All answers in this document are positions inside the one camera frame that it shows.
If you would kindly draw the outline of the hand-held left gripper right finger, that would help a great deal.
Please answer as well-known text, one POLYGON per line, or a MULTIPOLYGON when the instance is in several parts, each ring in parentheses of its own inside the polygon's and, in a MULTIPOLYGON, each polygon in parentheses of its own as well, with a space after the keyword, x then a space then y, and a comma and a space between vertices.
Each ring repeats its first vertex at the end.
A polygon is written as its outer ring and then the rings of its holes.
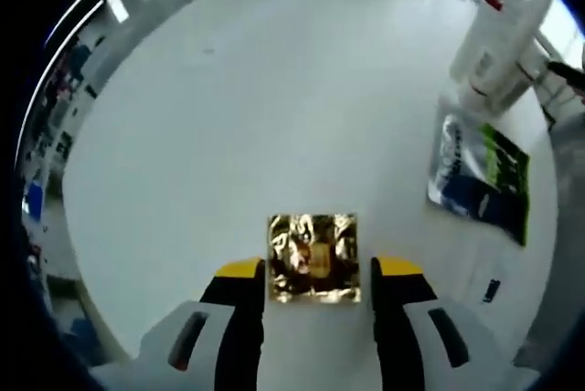
POLYGON ((406 259, 372 258, 371 300, 385 390, 529 390, 540 378, 514 365, 473 312, 438 297, 406 259))

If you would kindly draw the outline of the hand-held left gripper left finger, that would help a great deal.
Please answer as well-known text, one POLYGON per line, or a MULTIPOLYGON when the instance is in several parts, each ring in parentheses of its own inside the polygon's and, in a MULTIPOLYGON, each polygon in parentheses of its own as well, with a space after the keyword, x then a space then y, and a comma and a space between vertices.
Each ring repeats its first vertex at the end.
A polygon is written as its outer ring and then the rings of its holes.
POLYGON ((217 270, 198 301, 185 301, 141 339, 139 354, 92 369, 105 390, 254 390, 257 387, 265 262, 217 270))

